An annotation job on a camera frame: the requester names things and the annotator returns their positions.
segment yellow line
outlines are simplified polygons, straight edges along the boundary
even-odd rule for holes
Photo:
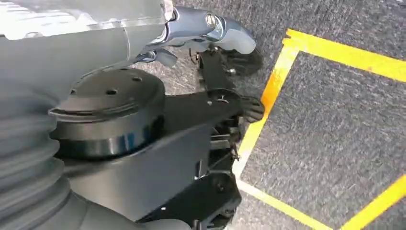
[[[295,218],[296,220],[300,221],[301,223],[316,229],[316,230],[331,230],[330,227],[320,223],[319,221],[309,217],[308,215],[304,214],[303,212],[294,209],[293,207],[285,204],[284,202],[266,194],[265,192],[241,181],[237,180],[238,188],[241,191],[248,193],[249,195],[259,199],[260,201],[274,207],[275,209],[285,213],[286,215]]]
[[[241,159],[233,165],[233,172],[237,178],[240,178],[242,171],[247,164],[248,158],[254,149],[257,139],[261,134],[261,131],[299,51],[376,73],[394,80],[406,82],[405,61],[332,42],[291,29],[288,29],[286,34],[291,38],[286,38],[283,40],[284,47],[282,48],[282,51],[276,61],[274,70],[272,71],[261,98],[262,103],[265,105],[264,117],[259,122],[249,125],[238,150]],[[305,225],[308,225],[314,229],[331,229],[328,226],[312,219],[304,213],[290,207],[282,201],[277,200],[276,198],[256,189],[247,183],[240,180],[238,180],[237,183],[242,191],[297,219]],[[382,193],[370,205],[363,209],[358,215],[346,223],[342,229],[354,230],[365,227],[368,223],[372,222],[375,218],[387,210],[391,205],[405,196],[405,184],[406,176],[403,176],[387,191]]]
[[[364,228],[405,196],[406,175],[403,175],[368,206],[344,224],[341,230],[358,230]]]
[[[284,39],[285,46],[363,69],[394,80],[406,82],[406,62],[386,57],[352,46],[332,42],[299,31],[288,29],[291,38]]]
[[[239,161],[236,161],[236,163],[233,165],[233,172],[237,178],[241,176],[242,171],[247,164],[248,158],[252,150],[254,149],[255,143],[257,142],[257,139],[261,134],[261,130],[268,119],[272,107],[275,104],[276,98],[281,91],[282,85],[285,82],[285,79],[288,76],[288,73],[298,53],[299,50],[292,47],[284,46],[281,53],[279,54],[275,67],[261,98],[261,101],[265,106],[264,117],[262,118],[262,120],[249,125],[238,150],[241,159]]]

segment gray plastic cover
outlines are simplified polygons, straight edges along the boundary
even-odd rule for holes
[[[163,24],[173,5],[160,1],[156,8],[145,7],[147,0],[0,0],[0,34],[19,40]]]

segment black plastic part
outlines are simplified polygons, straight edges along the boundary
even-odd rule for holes
[[[226,77],[223,70],[221,55],[219,52],[205,51],[200,53],[200,73],[207,91],[230,90],[235,85]]]
[[[263,57],[257,49],[250,54],[240,54],[235,50],[218,49],[226,71],[234,69],[234,74],[237,76],[250,76],[263,66]]]
[[[168,135],[203,124],[214,127],[242,113],[240,98],[224,103],[211,100],[206,92],[169,96],[165,101],[163,132]]]
[[[239,99],[243,110],[243,116],[249,123],[260,121],[264,115],[265,107],[262,102],[254,97],[240,96],[235,91],[235,85],[227,77],[223,68],[224,62],[233,60],[235,63],[246,62],[245,72],[257,71],[262,66],[262,57],[258,51],[249,55],[242,55],[234,51],[224,51],[221,49],[208,50],[199,54],[200,69],[202,77],[201,84],[207,90],[212,100],[227,103],[229,99]]]
[[[235,178],[226,173],[211,173],[195,181],[185,191],[137,221],[180,219],[201,230],[224,229],[241,202]]]

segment hole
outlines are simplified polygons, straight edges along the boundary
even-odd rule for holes
[[[142,79],[141,79],[141,78],[139,78],[139,77],[133,77],[133,81],[140,82],[140,81],[142,81]]]
[[[203,40],[203,39],[199,39],[199,38],[192,39],[192,41],[194,41],[194,42],[204,42],[204,40]]]
[[[107,90],[106,91],[107,95],[116,95],[117,94],[117,90]]]

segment black metal bracket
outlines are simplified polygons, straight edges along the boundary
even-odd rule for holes
[[[227,103],[229,98],[241,100],[243,116],[249,123],[263,118],[265,107],[254,97],[241,96],[235,91],[235,85],[229,79],[224,69],[224,54],[219,49],[199,53],[201,84],[205,87],[210,98]]]

